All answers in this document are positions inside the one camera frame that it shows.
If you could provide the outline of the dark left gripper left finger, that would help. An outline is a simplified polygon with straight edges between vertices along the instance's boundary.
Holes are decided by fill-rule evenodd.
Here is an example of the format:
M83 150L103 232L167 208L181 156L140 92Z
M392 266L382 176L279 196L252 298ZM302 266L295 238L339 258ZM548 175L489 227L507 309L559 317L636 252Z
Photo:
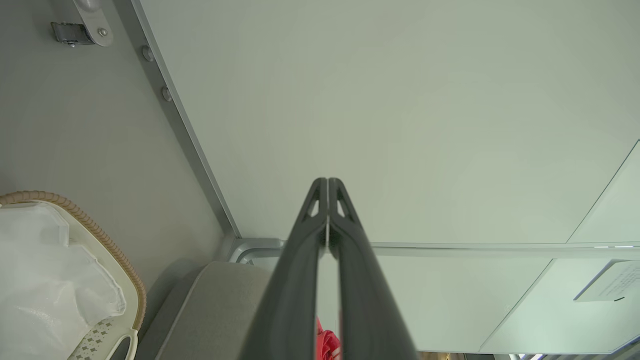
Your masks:
M327 178L311 183L238 360L315 360L318 262L329 216L328 191Z

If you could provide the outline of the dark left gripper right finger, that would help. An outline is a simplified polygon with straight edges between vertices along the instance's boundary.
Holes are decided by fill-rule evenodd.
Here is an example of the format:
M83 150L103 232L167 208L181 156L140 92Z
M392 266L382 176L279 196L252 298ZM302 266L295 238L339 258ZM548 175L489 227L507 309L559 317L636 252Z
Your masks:
M328 247L338 262L342 360L419 360L345 184L328 181Z

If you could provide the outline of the red garment with white stripes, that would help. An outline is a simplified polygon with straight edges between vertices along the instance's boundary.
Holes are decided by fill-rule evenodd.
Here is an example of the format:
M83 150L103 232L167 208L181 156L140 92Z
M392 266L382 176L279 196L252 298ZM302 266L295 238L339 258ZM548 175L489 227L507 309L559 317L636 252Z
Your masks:
M342 360L342 346L338 336L324 329L316 317L315 360Z

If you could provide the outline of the white basket with brown rim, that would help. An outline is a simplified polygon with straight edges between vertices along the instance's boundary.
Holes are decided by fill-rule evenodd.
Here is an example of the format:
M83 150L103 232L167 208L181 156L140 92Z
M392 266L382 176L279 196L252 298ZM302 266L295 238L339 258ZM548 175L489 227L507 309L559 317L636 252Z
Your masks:
M70 240L82 244L121 287L126 301L122 315L99 321L67 360L111 360L121 342L128 342L125 360L134 360L138 331L146 314L146 287L130 260L87 212L68 198L46 191L18 191L0 195L0 207L48 203L70 226Z

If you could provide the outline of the white cloth basket liner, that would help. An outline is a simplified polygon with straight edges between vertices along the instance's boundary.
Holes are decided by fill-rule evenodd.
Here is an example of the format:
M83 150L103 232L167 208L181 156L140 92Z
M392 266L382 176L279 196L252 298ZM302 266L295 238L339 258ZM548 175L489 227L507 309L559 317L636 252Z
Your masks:
M100 321L121 316L121 287L45 203L0 208L0 360L67 360Z

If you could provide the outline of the grey fabric sofa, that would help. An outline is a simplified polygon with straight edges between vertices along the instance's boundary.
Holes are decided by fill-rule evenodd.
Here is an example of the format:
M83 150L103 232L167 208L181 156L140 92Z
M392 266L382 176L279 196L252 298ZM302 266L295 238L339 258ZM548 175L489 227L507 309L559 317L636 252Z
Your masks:
M211 262L171 289L138 341L134 360L238 360L271 272Z

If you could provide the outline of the white paper label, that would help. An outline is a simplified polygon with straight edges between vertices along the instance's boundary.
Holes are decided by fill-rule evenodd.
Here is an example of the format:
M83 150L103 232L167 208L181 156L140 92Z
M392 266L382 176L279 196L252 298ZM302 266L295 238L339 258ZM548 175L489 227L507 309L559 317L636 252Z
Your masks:
M612 260L573 300L615 302L633 296L640 296L640 260Z

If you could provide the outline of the grey metal partition rail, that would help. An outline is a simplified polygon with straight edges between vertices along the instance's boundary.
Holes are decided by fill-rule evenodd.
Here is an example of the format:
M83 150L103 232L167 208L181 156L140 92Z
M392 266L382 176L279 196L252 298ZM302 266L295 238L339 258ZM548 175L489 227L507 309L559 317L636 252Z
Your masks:
M167 117L178 143L180 144L190 169L198 180L199 187L226 235L242 237L229 206L215 178L194 127L186 113L169 68L163 58L158 43L142 7L142 0L113 0L126 34L129 36L142 64L142 69L158 98L160 107Z

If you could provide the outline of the silver metal foot bracket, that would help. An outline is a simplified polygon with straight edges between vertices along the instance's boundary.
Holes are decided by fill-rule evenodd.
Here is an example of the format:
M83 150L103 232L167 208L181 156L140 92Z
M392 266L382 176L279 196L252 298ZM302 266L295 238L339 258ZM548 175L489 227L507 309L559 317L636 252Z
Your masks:
M103 0L48 0L55 14L51 22L58 43L110 47L114 32L103 11Z

